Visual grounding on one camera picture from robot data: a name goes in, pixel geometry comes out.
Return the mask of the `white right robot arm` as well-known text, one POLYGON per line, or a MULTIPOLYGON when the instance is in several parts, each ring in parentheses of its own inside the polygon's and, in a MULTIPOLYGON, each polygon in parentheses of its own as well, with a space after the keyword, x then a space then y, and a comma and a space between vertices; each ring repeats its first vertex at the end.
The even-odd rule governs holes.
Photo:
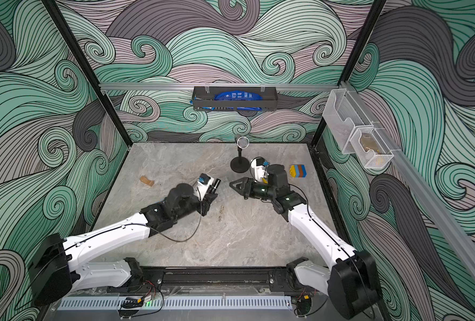
POLYGON ((289 183, 284 166, 268 165, 265 173, 264 179, 243 177, 229 185, 244 199, 270 203, 323 258, 324 266, 309 260, 296 263, 296 280, 326 295, 347 320, 378 303, 382 289, 374 257, 366 250, 356 250, 319 219, 304 191, 289 183))

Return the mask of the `black lipstick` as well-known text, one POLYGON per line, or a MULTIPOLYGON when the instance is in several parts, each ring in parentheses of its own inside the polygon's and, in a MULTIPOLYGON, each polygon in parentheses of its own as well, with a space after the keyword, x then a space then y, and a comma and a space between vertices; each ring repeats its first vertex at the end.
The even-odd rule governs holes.
POLYGON ((217 191, 217 188, 219 187, 221 183, 221 180, 220 179, 214 179, 212 185, 211 185, 211 190, 210 190, 210 193, 212 194, 215 194, 216 191, 217 191))

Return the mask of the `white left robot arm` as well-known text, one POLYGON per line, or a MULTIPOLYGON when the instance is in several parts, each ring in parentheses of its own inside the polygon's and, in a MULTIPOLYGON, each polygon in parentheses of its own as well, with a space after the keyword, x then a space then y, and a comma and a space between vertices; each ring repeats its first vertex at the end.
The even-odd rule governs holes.
POLYGON ((164 235, 181 218, 207 215, 220 179, 201 175, 194 186, 180 183, 160 202, 110 226, 67 238, 46 237, 28 267, 31 303, 47 306, 76 290, 121 287, 143 279, 135 259, 101 263, 95 259, 128 243, 164 235))

